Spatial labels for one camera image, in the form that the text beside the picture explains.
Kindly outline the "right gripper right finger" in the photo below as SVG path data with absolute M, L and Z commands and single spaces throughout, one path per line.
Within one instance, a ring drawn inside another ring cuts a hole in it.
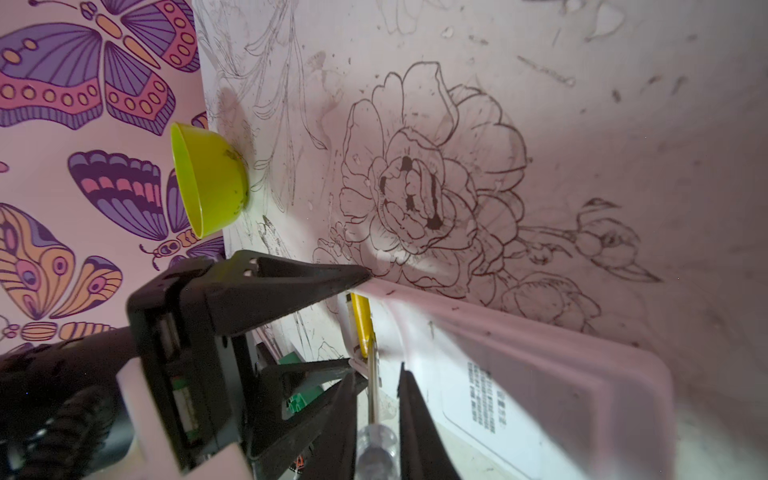
M 399 438 L 402 479 L 459 480 L 414 375 L 401 364 Z

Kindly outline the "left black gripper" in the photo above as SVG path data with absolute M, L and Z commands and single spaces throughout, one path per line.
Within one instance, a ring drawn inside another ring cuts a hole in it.
M 175 260 L 127 301 L 130 330 L 172 452 L 191 471 L 247 445 L 255 479 L 302 468 L 346 358 L 256 370 L 245 334 L 372 278 L 364 266 L 312 264 L 240 250 L 227 260 Z M 357 373 L 356 390 L 368 380 Z

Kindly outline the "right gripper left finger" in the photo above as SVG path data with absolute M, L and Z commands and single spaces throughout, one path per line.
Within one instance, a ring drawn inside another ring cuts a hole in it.
M 313 456 L 305 465 L 306 480 L 350 480 L 355 476 L 357 440 L 357 373 L 339 382 Z

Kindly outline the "clear handled screwdriver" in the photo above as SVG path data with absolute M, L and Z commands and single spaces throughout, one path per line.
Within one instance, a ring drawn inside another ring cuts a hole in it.
M 398 438 L 381 422 L 380 375 L 376 340 L 367 343 L 368 357 L 368 418 L 358 431 L 355 478 L 365 480 L 396 480 L 400 478 Z

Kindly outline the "white remote control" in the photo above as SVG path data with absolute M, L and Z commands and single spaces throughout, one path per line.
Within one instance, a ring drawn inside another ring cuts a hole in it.
M 670 479 L 671 375 L 655 355 L 372 280 L 380 384 L 410 371 L 467 479 Z

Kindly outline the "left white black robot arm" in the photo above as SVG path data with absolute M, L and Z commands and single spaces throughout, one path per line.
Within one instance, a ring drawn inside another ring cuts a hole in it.
M 310 264 L 249 250 L 181 260 L 128 299 L 129 324 L 1 359 L 1 475 L 81 479 L 121 460 L 138 436 L 117 374 L 139 359 L 171 459 L 185 473 L 229 445 L 256 479 L 277 479 L 318 438 L 326 390 L 296 414 L 288 400 L 350 377 L 346 359 L 259 365 L 251 331 L 370 279 L 358 265 Z

